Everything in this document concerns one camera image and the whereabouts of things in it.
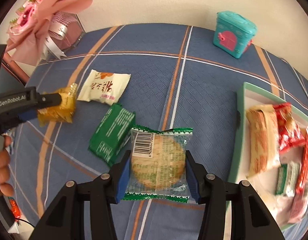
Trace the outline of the left hand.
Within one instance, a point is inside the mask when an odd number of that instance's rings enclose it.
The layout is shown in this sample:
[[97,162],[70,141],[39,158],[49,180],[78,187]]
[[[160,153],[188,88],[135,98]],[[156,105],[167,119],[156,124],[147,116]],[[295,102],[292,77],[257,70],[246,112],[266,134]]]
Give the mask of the left hand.
[[12,197],[14,188],[8,183],[10,178],[10,155],[6,148],[11,144],[12,140],[8,135],[3,135],[4,145],[0,150],[0,191],[3,195]]

